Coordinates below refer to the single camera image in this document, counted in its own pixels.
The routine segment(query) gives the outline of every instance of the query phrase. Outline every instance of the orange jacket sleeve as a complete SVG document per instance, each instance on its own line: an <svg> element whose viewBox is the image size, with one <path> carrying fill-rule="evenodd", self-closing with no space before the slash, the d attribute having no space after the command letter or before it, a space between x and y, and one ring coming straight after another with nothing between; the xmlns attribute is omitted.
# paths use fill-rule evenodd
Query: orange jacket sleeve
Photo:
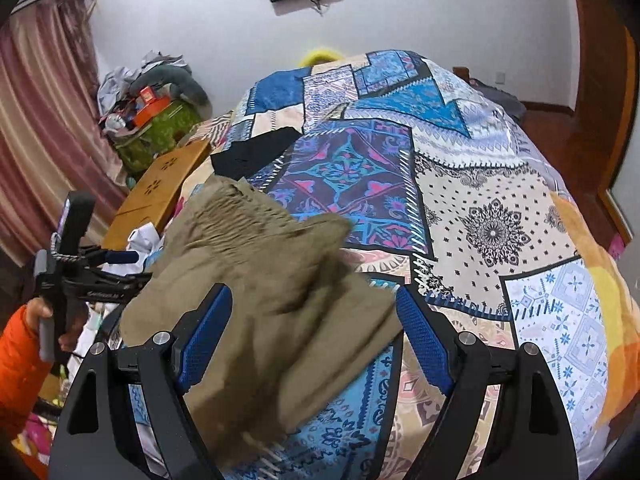
<svg viewBox="0 0 640 480"><path fill-rule="evenodd" d="M0 335L0 428L9 438L24 429L51 370L38 356L38 336L25 324L25 310L20 307Z"/></svg>

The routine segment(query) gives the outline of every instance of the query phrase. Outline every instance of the mandala print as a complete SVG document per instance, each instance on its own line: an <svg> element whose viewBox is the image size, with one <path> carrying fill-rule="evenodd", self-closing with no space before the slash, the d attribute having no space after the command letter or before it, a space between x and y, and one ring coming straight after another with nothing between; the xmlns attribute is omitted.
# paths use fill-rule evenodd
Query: mandala print
<svg viewBox="0 0 640 480"><path fill-rule="evenodd" d="M438 225L438 222L442 220L433 209L429 209L427 206L424 206L424 217L426 218L427 225L432 227L434 225Z"/></svg>
<svg viewBox="0 0 640 480"><path fill-rule="evenodd" d="M561 233L566 232L566 228L562 223L562 219L560 218L560 213L558 212L558 208L554 205L549 206L549 212L545 217L545 224L549 224L551 227L555 227Z"/></svg>
<svg viewBox="0 0 640 480"><path fill-rule="evenodd" d="M518 254L531 241L522 230L521 218L521 213L509 211L497 198L484 207L469 208L469 216L462 219L466 241L478 250L487 267L520 263Z"/></svg>

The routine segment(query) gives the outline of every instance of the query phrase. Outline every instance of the green basket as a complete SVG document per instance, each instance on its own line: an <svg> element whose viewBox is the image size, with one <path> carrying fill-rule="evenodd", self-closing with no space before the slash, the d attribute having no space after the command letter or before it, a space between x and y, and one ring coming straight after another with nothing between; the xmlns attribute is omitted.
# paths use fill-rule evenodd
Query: green basket
<svg viewBox="0 0 640 480"><path fill-rule="evenodd" d="M195 108L181 100L172 101L135 134L113 138L124 166L133 176L140 176L156 156L170 152L202 119Z"/></svg>

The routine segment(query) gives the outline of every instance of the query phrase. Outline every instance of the curtain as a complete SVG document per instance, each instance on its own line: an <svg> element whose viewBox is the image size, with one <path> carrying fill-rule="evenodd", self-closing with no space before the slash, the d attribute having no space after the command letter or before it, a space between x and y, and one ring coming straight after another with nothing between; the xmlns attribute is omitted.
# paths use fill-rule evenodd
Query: curtain
<svg viewBox="0 0 640 480"><path fill-rule="evenodd" d="M18 264L48 247L69 190L96 198L94 243L125 197L97 88L84 0L40 0L0 30L0 247Z"/></svg>

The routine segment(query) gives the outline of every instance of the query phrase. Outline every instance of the patterned bedspread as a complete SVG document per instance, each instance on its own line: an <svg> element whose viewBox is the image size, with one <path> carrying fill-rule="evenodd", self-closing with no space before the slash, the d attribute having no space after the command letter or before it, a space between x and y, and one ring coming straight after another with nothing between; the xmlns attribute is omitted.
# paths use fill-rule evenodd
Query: patterned bedspread
<svg viewBox="0 0 640 480"><path fill-rule="evenodd" d="M283 126L303 133L250 181L300 220L350 218L345 258L376 284L417 283L489 345L539 345L578 452L638 390L624 370L637 363L640 316L614 264L523 131L452 73L399 50L279 72L231 124L226 147ZM461 476L479 466L498 393L487 388ZM401 480L443 402L405 336L262 462L225 476Z"/></svg>

